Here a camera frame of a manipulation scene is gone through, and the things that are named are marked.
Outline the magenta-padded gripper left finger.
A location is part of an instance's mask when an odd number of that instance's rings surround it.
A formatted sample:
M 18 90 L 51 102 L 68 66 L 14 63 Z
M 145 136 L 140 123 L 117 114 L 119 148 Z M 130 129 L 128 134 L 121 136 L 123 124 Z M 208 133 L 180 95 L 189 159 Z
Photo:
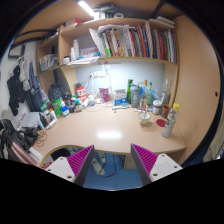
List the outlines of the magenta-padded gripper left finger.
M 82 186 L 85 182 L 89 167 L 94 158 L 94 146 L 90 145 L 69 157 L 59 157 L 46 171 Z

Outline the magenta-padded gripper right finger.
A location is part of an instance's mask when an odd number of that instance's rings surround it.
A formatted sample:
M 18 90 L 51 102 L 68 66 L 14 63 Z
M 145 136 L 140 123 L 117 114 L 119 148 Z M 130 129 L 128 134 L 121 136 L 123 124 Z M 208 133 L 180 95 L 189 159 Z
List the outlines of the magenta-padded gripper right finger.
M 147 185 L 182 169 L 168 155 L 164 153 L 157 155 L 136 144 L 131 145 L 131 156 L 136 164 L 143 185 Z

